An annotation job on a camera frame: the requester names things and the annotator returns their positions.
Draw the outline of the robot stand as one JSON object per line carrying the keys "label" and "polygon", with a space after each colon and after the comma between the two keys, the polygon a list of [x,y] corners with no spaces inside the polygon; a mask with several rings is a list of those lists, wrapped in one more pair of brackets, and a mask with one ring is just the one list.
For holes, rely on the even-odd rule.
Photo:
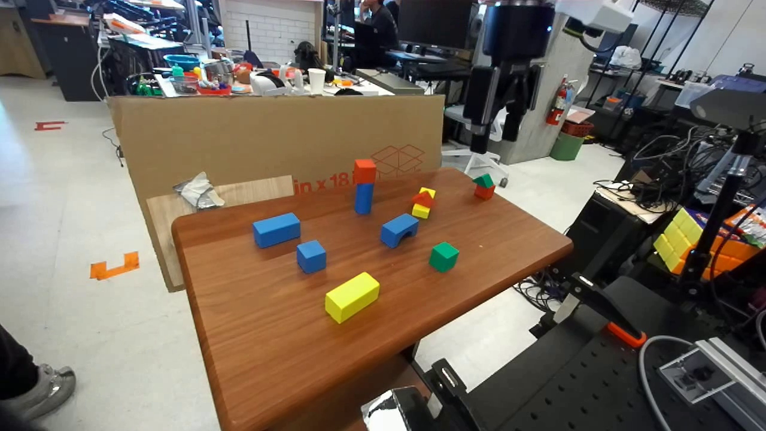
{"label": "robot stand", "polygon": [[695,342],[718,338],[710,327],[626,277],[606,293],[648,336],[642,347],[580,305],[473,390],[439,360],[423,376],[431,396],[413,387],[380,394],[361,407],[366,431],[745,431],[712,401],[687,405],[658,374]]}

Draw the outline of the cluttered table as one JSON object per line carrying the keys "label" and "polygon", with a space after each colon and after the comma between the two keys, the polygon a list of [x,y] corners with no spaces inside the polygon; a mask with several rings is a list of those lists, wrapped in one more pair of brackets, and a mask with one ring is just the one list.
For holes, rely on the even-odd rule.
{"label": "cluttered table", "polygon": [[392,96],[426,95],[416,84],[387,71],[360,70],[356,75],[334,75],[326,69],[323,95],[311,95],[307,70],[291,65],[256,68],[230,58],[200,59],[190,54],[168,54],[166,68],[127,78],[129,95],[164,96]]}

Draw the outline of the black computer case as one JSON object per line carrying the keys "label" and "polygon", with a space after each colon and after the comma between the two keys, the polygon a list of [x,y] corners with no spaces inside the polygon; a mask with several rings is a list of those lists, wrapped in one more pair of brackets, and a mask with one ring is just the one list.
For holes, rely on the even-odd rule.
{"label": "black computer case", "polygon": [[566,232],[572,252],[558,262],[564,276],[575,272],[607,286],[624,271],[623,264],[653,232],[653,222],[630,213],[595,191]]}

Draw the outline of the blue cube block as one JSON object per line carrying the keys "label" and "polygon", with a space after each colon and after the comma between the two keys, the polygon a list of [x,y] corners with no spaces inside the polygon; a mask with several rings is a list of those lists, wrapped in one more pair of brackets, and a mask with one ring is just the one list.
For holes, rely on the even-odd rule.
{"label": "blue cube block", "polygon": [[312,240],[296,246],[296,261],[305,274],[312,274],[326,269],[327,254],[320,242]]}

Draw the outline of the wooden board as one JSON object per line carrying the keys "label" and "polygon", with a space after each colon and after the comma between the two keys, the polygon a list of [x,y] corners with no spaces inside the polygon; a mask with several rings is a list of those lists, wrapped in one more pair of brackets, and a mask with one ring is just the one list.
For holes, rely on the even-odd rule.
{"label": "wooden board", "polygon": [[[224,202],[225,207],[237,207],[294,195],[292,175],[214,186],[213,189],[218,194],[219,200]],[[156,233],[153,245],[155,245],[159,266],[165,277],[165,287],[169,292],[183,291],[183,273],[181,273],[180,259],[172,239],[171,227],[176,218],[194,214],[197,208],[176,192],[147,199],[146,205],[150,214],[150,218],[147,219],[148,224]]]}

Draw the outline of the blue arch block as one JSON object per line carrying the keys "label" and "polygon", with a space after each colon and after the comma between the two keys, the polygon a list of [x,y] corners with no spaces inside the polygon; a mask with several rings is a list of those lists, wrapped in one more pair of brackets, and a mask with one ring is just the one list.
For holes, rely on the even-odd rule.
{"label": "blue arch block", "polygon": [[389,248],[396,248],[404,238],[418,234],[419,219],[411,214],[402,214],[381,226],[380,239]]}

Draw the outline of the aluminium rail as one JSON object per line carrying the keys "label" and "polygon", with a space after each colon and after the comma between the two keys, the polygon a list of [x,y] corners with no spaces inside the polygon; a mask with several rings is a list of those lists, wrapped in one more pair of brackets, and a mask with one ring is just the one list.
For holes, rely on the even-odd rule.
{"label": "aluminium rail", "polygon": [[712,401],[745,431],[766,431],[766,373],[719,338],[695,342],[658,374],[687,405]]}

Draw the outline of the long yellow block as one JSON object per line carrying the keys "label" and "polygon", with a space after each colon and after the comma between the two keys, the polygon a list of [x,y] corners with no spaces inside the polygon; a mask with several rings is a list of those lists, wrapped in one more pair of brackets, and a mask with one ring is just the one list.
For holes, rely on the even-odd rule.
{"label": "long yellow block", "polygon": [[342,324],[379,297],[380,283],[362,272],[326,293],[325,311],[334,322]]}

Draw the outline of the upright blue block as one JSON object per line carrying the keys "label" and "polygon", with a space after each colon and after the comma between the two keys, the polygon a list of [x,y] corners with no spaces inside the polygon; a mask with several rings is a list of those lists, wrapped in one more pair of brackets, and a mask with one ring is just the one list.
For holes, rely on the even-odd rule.
{"label": "upright blue block", "polygon": [[354,210],[357,214],[370,214],[374,199],[375,183],[358,183],[355,187]]}

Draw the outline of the black clamp with orange tip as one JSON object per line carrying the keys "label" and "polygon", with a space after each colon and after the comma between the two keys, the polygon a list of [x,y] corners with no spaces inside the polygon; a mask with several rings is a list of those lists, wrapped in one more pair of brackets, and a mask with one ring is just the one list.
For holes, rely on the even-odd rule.
{"label": "black clamp with orange tip", "polygon": [[554,312],[553,322],[560,324],[571,316],[579,305],[586,305],[607,319],[607,330],[629,347],[640,348],[648,336],[639,330],[622,308],[601,287],[580,273],[574,273],[561,284],[567,296]]}

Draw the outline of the red fire extinguisher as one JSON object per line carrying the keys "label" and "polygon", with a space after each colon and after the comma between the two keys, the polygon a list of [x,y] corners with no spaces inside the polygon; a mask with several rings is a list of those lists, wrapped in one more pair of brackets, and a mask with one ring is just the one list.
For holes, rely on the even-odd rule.
{"label": "red fire extinguisher", "polygon": [[558,126],[563,120],[567,109],[569,89],[569,76],[564,74],[545,117],[545,123],[547,123],[547,125]]}

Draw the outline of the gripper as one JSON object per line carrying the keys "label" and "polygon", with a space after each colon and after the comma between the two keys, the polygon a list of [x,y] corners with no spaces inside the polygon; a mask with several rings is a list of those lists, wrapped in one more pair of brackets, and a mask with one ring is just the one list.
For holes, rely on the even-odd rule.
{"label": "gripper", "polygon": [[548,48],[555,19],[553,3],[487,3],[482,52],[490,66],[474,66],[469,76],[463,117],[473,135],[470,149],[487,152],[498,82],[510,76],[501,138],[517,141],[523,117],[534,110],[542,66],[533,65]]}

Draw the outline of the person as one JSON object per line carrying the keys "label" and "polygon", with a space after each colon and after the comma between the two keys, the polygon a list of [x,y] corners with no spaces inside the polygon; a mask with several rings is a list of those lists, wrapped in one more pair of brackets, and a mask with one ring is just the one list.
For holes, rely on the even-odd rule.
{"label": "person", "polygon": [[398,46],[397,24],[384,0],[361,0],[360,19],[354,24],[354,68],[393,68],[397,60],[388,52]]}
{"label": "person", "polygon": [[39,365],[0,325],[0,431],[37,431],[33,421],[63,406],[76,387],[74,370]]}

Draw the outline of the long blue block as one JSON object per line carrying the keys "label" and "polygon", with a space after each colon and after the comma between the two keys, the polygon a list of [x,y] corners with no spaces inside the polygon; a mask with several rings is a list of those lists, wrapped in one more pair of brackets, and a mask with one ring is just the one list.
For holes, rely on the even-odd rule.
{"label": "long blue block", "polygon": [[301,224],[295,213],[285,213],[252,223],[254,240],[259,248],[289,242],[301,236]]}

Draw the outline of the office chair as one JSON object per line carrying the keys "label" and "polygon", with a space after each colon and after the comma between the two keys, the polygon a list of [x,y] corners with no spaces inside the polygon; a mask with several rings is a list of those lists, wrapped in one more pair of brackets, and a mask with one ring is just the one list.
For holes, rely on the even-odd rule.
{"label": "office chair", "polygon": [[[451,105],[444,109],[444,116],[446,119],[453,120],[458,123],[459,129],[463,128],[466,131],[470,130],[470,120],[463,115],[463,109],[465,105]],[[500,142],[503,137],[503,126],[505,126],[505,119],[507,116],[505,109],[501,109],[495,120],[490,124],[489,140],[493,142]],[[449,140],[449,145],[452,145],[451,149],[442,149],[442,156],[446,157],[468,157],[467,166],[463,170],[465,174],[468,174],[473,168],[490,168],[496,174],[500,175],[500,182],[498,187],[506,188],[509,182],[509,173],[500,164],[500,155],[487,151],[486,153],[479,154],[470,149],[467,144],[457,144],[454,140]]]}

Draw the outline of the yellow and orange box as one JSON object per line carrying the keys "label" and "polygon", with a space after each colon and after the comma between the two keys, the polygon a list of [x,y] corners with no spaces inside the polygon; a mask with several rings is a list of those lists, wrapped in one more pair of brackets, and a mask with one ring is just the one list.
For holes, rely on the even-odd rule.
{"label": "yellow and orange box", "polygon": [[[655,240],[653,246],[656,252],[673,274],[681,275],[687,257],[692,249],[697,247],[708,217],[704,212],[681,208],[665,231]],[[747,259],[756,256],[760,250],[761,247],[750,244],[745,237],[734,233],[718,254],[716,267],[711,269],[710,264],[706,265],[703,279],[709,280],[711,276],[717,277],[722,272],[738,268]]]}

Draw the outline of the green bin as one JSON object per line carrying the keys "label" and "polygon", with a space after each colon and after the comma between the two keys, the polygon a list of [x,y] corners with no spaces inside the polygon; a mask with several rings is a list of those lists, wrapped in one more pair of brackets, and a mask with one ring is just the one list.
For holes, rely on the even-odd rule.
{"label": "green bin", "polygon": [[549,154],[550,158],[557,161],[569,162],[577,158],[582,149],[585,137],[574,136],[567,133],[559,133],[555,144]]}

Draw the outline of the monitor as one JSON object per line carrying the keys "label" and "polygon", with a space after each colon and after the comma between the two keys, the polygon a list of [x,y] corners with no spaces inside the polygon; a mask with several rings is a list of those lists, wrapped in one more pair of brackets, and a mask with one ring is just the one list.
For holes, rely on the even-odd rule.
{"label": "monitor", "polygon": [[481,20],[475,0],[400,0],[399,41],[470,51]]}

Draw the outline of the green cube block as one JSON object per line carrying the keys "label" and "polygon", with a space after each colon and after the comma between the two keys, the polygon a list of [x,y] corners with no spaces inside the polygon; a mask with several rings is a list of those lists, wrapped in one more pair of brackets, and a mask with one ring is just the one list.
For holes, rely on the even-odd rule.
{"label": "green cube block", "polygon": [[448,242],[441,242],[433,246],[430,252],[428,264],[440,273],[451,270],[457,262],[460,251]]}

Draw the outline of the large cardboard box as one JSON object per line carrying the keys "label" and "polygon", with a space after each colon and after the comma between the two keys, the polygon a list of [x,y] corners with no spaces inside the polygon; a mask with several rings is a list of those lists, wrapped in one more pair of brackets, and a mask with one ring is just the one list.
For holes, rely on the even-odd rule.
{"label": "large cardboard box", "polygon": [[146,200],[200,172],[214,186],[292,175],[299,194],[352,183],[356,159],[383,179],[442,162],[440,95],[113,96],[108,107],[152,245]]}

